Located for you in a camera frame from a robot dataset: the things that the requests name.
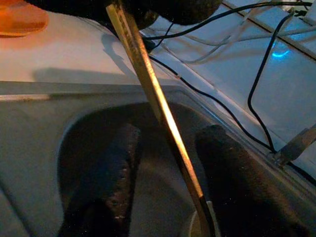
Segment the orange plastic plate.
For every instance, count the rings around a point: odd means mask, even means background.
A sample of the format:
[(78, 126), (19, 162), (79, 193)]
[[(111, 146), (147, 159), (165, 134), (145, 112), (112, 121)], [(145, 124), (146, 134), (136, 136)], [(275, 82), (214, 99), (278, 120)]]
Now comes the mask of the orange plastic plate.
[(0, 0), (0, 37), (23, 37), (43, 31), (49, 22), (45, 10), (25, 0)]

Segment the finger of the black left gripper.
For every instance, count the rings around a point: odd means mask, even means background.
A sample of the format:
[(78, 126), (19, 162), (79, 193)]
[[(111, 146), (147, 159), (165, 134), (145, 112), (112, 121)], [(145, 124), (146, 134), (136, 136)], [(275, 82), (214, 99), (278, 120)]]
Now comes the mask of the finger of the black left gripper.
[(222, 0), (159, 0), (159, 15), (179, 25), (200, 23), (219, 8)]
[[(111, 25), (106, 7), (116, 0), (24, 0), (42, 10), (65, 15), (87, 18), (104, 26)], [(158, 14), (149, 10), (142, 0), (122, 0), (129, 12), (135, 17), (139, 29), (152, 25)]]

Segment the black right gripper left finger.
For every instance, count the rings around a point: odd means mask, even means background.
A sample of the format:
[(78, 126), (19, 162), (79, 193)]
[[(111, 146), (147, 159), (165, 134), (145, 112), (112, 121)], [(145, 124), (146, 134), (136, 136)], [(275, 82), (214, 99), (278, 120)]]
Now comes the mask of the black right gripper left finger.
[(141, 130), (121, 126), (80, 179), (58, 237), (128, 237), (142, 150)]

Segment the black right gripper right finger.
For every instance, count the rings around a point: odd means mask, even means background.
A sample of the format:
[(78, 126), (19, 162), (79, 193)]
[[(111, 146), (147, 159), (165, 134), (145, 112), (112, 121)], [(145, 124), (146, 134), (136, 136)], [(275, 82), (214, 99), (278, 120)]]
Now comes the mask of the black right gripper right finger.
[(220, 125), (195, 136), (222, 237), (316, 237), (271, 174)]

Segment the stainless steel sink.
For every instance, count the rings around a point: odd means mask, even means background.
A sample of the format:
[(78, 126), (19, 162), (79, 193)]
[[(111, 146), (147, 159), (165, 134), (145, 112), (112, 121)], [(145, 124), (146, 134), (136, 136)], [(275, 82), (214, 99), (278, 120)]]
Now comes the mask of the stainless steel sink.
[[(216, 237), (222, 235), (195, 146), (196, 134), (216, 124), (271, 174), (305, 224), (316, 223), (316, 189), (290, 169), (274, 165), (268, 152), (235, 132), (197, 93), (179, 85), (163, 89), (208, 202)], [(196, 208), (140, 86), (5, 82), (0, 83), (0, 237), (58, 237), (80, 179), (126, 123), (142, 134), (128, 237), (198, 235)]]

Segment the long metal spoon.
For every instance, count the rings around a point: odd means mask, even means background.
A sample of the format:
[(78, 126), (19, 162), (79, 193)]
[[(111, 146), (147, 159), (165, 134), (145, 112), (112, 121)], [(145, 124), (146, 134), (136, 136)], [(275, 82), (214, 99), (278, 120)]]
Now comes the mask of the long metal spoon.
[(124, 46), (155, 117), (165, 131), (170, 149), (178, 163), (195, 205), (202, 237), (216, 237), (214, 221), (209, 211), (205, 195), (166, 97), (153, 70), (144, 42), (139, 34), (135, 18), (128, 10), (128, 6), (124, 0), (111, 0), (111, 4), (106, 7), (106, 11), (119, 40)]

